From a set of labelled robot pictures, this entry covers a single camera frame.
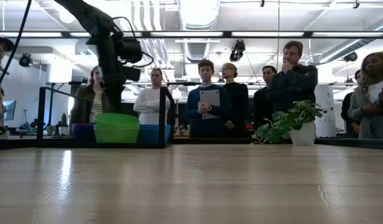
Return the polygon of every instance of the wooden table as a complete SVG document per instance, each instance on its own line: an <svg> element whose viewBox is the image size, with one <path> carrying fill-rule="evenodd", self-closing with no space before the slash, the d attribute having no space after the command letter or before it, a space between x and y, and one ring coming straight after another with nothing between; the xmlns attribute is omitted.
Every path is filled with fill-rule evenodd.
<svg viewBox="0 0 383 224"><path fill-rule="evenodd" d="M383 223L383 151L321 145L0 151L3 223Z"/></svg>

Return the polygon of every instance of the stacked bowls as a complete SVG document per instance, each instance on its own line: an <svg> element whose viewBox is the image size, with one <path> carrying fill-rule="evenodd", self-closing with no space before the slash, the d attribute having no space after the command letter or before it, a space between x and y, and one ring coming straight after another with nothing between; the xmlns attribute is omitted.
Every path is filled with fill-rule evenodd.
<svg viewBox="0 0 383 224"><path fill-rule="evenodd" d="M97 143L136 143L139 119L121 113L102 113L95 116L94 131Z"/></svg>

